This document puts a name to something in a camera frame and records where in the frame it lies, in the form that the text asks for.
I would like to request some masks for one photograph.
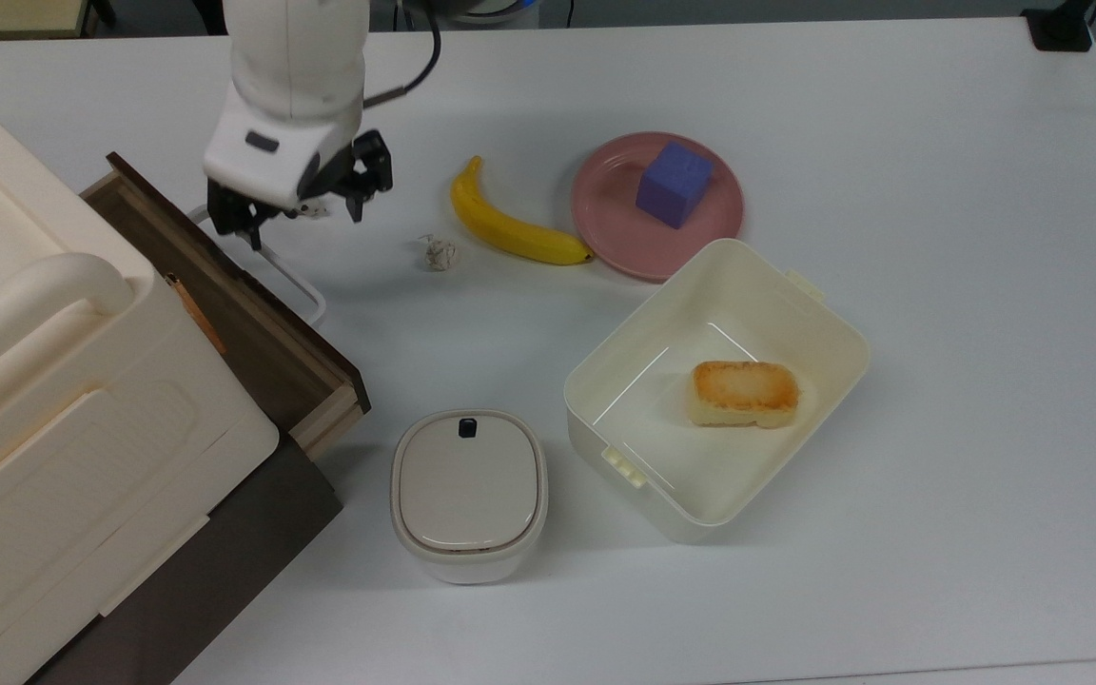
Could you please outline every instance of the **purple cube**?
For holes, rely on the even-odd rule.
[[[637,206],[671,228],[682,228],[704,198],[712,162],[678,142],[667,142],[637,185]]]

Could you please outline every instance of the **bread slice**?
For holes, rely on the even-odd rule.
[[[779,364],[700,363],[692,369],[688,419],[696,425],[777,429],[797,412],[797,379]]]

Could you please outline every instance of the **black button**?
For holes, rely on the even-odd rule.
[[[249,130],[248,135],[244,136],[243,141],[248,142],[253,148],[258,148],[258,150],[277,152],[277,140],[266,138],[266,136],[258,134],[255,130]]]

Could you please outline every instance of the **banana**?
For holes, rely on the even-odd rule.
[[[488,204],[480,191],[483,160],[473,157],[450,184],[450,204],[465,226],[490,246],[514,255],[548,264],[580,264],[591,261],[586,243],[560,230],[517,220]]]

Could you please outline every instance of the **small white container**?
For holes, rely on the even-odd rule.
[[[423,418],[396,448],[391,507],[396,537],[431,575],[457,584],[503,580],[544,528],[544,450],[509,413]]]
[[[787,365],[783,429],[701,429],[687,384],[708,359]],[[739,240],[709,243],[566,381],[573,447],[662,534],[695,543],[743,510],[869,368],[869,346],[821,292]]]

